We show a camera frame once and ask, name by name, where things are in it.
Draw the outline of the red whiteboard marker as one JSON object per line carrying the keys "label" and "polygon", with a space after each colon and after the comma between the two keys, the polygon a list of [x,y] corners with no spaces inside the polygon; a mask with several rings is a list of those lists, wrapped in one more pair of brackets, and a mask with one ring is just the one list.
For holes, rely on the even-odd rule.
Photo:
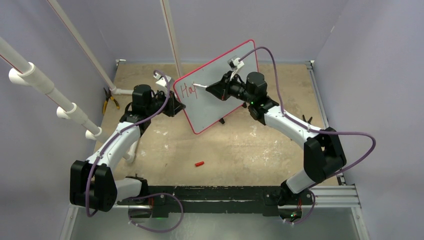
{"label": "red whiteboard marker", "polygon": [[202,85],[202,84],[198,84],[198,83],[193,83],[192,85],[195,86],[195,87],[197,87],[197,88],[203,88],[203,89],[208,88],[207,85]]}

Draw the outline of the red framed whiteboard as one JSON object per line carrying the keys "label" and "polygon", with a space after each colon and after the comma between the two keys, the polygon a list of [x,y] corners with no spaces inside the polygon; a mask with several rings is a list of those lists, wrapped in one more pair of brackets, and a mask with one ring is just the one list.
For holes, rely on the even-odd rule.
{"label": "red framed whiteboard", "polygon": [[185,105],[184,114],[194,134],[202,133],[219,122],[219,119],[241,107],[244,102],[234,97],[222,101],[205,88],[193,86],[193,83],[209,86],[220,81],[223,75],[231,70],[228,60],[234,57],[240,58],[255,47],[254,40],[246,40],[174,82],[173,91],[178,100]]}

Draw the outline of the red marker cap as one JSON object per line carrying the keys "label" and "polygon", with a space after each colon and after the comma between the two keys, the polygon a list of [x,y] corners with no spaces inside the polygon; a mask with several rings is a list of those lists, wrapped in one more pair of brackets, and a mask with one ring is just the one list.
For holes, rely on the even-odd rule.
{"label": "red marker cap", "polygon": [[200,167],[200,166],[202,166],[202,165],[204,165],[204,164],[205,164],[205,162],[204,162],[204,161],[200,161],[200,162],[195,163],[194,165],[195,165],[196,167]]}

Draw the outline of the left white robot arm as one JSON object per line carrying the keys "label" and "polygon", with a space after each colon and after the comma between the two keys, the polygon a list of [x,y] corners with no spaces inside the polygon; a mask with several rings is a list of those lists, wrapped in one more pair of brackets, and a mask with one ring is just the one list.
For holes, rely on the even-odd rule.
{"label": "left white robot arm", "polygon": [[138,205],[149,199],[146,179],[127,176],[116,180],[113,171],[130,147],[145,133],[152,118],[174,117],[185,108],[170,90],[153,91],[147,84],[134,87],[132,101],[114,133],[86,160],[76,160],[70,168],[70,203],[87,211],[108,212],[116,202],[131,199]]}

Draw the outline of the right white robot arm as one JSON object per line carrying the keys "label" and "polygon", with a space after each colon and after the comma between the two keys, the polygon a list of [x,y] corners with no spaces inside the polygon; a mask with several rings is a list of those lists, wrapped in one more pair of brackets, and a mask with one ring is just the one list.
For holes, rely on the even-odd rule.
{"label": "right white robot arm", "polygon": [[262,73],[251,72],[246,80],[231,71],[205,90],[221,101],[230,97],[245,102],[251,117],[273,128],[303,149],[303,168],[280,185],[273,201],[279,206],[296,204],[308,188],[322,183],[347,163],[340,138],[328,127],[322,130],[281,109],[268,96],[268,85]]}

